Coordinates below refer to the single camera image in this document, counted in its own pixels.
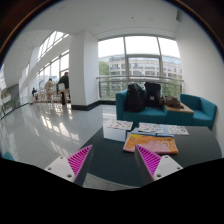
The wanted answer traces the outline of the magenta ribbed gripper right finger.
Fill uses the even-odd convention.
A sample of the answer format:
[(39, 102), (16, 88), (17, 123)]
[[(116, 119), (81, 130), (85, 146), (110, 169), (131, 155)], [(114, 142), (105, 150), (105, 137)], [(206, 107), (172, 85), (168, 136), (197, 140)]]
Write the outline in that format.
[(135, 158), (146, 184), (182, 169), (182, 166), (169, 155), (160, 156), (140, 145), (135, 146)]

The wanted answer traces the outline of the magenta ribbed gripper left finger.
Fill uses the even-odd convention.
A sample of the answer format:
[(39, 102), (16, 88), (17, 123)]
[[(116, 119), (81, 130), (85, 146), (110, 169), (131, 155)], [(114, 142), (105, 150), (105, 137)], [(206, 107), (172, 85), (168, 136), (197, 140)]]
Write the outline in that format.
[(59, 156), (45, 171), (82, 186), (93, 157), (93, 146), (86, 146), (69, 157)]

